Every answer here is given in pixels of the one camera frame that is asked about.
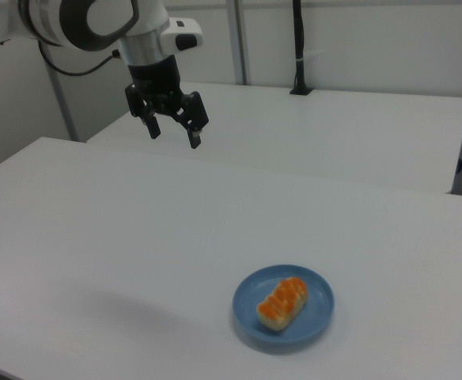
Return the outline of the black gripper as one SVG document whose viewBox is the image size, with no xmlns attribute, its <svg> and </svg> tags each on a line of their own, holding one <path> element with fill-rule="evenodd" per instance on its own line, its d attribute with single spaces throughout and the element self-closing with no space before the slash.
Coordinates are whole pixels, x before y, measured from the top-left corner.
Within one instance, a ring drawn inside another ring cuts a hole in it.
<svg viewBox="0 0 462 380">
<path fill-rule="evenodd" d="M 150 138 L 156 139 L 161 134 L 155 112 L 175 114 L 173 119 L 184 127 L 191 148 L 196 149 L 209 118 L 198 92 L 183 94 L 181 91 L 175 56 L 170 55 L 147 66 L 129 66 L 128 69 L 133 80 L 125 89 L 130 114 L 147 127 Z"/>
</svg>

